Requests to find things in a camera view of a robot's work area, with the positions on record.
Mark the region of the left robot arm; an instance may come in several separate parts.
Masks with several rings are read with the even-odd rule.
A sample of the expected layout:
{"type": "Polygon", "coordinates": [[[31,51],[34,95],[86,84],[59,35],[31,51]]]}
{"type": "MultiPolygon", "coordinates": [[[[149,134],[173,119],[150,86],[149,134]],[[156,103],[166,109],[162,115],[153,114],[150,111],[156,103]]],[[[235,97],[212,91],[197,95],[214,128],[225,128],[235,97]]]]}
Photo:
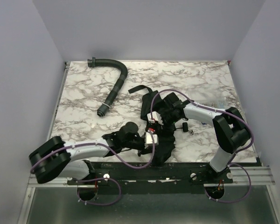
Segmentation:
{"type": "Polygon", "coordinates": [[[104,134],[95,140],[65,142],[55,136],[39,146],[29,155],[30,173],[38,184],[48,183],[61,176],[84,179],[89,175],[85,160],[92,157],[108,157],[122,152],[124,148],[142,151],[145,138],[138,133],[138,126],[127,122],[118,131],[104,134]]]}

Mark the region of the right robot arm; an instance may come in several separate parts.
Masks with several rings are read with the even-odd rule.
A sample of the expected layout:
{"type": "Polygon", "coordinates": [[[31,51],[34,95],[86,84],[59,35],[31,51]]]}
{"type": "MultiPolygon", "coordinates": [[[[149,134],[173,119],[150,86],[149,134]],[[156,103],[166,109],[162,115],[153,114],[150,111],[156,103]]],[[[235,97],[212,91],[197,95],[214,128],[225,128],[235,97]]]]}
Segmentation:
{"type": "Polygon", "coordinates": [[[180,119],[198,120],[214,128],[218,149],[206,168],[206,173],[217,176],[225,171],[236,153],[248,140],[252,144],[254,136],[239,110],[235,107],[218,109],[205,106],[187,98],[181,101],[174,93],[168,94],[160,106],[161,118],[165,124],[173,124],[180,119]]]}

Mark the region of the black folding umbrella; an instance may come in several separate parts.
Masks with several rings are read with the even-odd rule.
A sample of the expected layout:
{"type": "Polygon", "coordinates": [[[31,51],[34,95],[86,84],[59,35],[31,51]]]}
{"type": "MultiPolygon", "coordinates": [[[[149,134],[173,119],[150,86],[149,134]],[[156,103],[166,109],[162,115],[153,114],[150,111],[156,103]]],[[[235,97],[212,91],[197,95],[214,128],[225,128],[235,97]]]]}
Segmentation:
{"type": "Polygon", "coordinates": [[[158,144],[155,146],[155,154],[151,164],[152,166],[161,166],[171,156],[175,148],[175,125],[173,121],[168,121],[167,119],[174,110],[173,104],[177,102],[179,98],[175,93],[170,93],[165,98],[161,98],[158,91],[153,91],[145,85],[133,87],[129,89],[128,92],[131,94],[142,89],[147,89],[148,93],[142,96],[140,118],[147,122],[146,130],[152,128],[158,136],[158,144]],[[148,122],[151,105],[153,105],[153,111],[160,114],[163,125],[158,123],[151,124],[148,122]]]}

